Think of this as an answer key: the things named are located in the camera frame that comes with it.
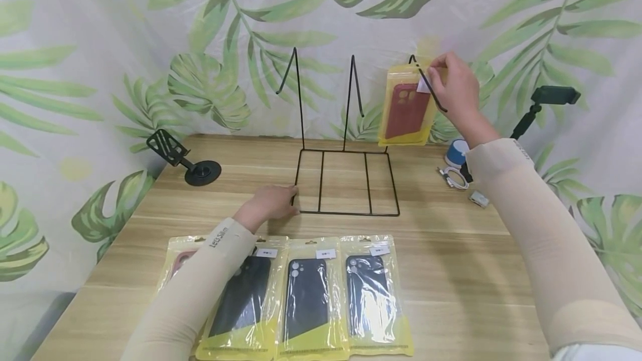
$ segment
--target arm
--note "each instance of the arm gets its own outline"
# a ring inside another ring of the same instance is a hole
[[[573,217],[519,144],[500,139],[478,112],[479,85],[472,71],[453,53],[432,66],[448,68],[446,86],[429,70],[435,95],[472,148],[466,160],[475,181],[520,248],[551,352],[578,343],[642,351],[642,331]]]
[[[254,249],[254,233],[271,218],[296,213],[296,187],[263,187],[207,237],[147,308],[122,360],[187,360],[227,281]]]

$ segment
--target plastic packaging bag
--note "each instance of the plastic packaging bag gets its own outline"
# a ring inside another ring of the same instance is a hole
[[[430,94],[417,92],[419,78],[415,63],[388,70],[379,146],[426,145],[437,108]]]
[[[174,274],[178,272],[183,264],[185,264],[192,255],[202,246],[205,238],[202,236],[181,236],[172,237],[169,239],[167,252],[165,254],[165,264],[162,268],[160,280],[156,285],[156,292],[159,292],[168,282],[172,279]],[[197,341],[192,347],[191,356],[194,356],[198,344],[200,343],[201,333],[197,335]]]
[[[339,239],[290,240],[278,361],[347,360]]]
[[[351,354],[413,355],[392,236],[341,238]]]
[[[207,320],[196,352],[199,360],[274,359],[288,241],[259,238]]]

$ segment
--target white cable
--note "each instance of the white cable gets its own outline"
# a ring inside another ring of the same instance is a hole
[[[438,167],[437,171],[439,172],[439,174],[442,175],[442,177],[444,178],[445,182],[448,184],[449,187],[461,189],[462,191],[464,189],[468,189],[469,187],[468,181],[466,181],[466,179],[464,178],[464,175],[461,174],[459,169],[452,166],[448,166],[443,169],[440,169]],[[450,172],[454,172],[457,176],[459,176],[459,178],[461,178],[461,181],[464,181],[464,185],[461,185],[460,183],[457,183],[455,180],[453,180],[451,176],[448,175]]]

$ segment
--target label sticker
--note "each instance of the label sticker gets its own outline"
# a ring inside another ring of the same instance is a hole
[[[337,258],[337,251],[333,248],[330,248],[330,250],[317,250],[318,260],[328,260],[333,258]]]
[[[419,85],[417,86],[417,92],[423,92],[424,94],[430,94],[430,89],[428,89],[426,81],[424,80],[423,77],[419,77]]]
[[[385,255],[385,254],[390,254],[390,247],[381,246],[381,247],[372,247],[372,248],[370,248],[370,255],[372,255],[372,256]]]
[[[276,250],[275,248],[259,248],[256,250],[254,256],[258,256],[260,258],[276,258],[278,253],[279,250]]]

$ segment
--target hand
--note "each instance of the hand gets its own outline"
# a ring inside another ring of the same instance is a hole
[[[444,83],[438,70],[447,69]],[[480,83],[469,66],[454,52],[444,53],[430,63],[428,75],[444,115],[457,128],[470,148],[497,140],[499,134],[479,110]]]
[[[264,186],[254,193],[254,196],[234,215],[234,220],[245,226],[252,233],[270,219],[298,214],[299,210],[290,205],[292,197],[299,192],[296,186]]]

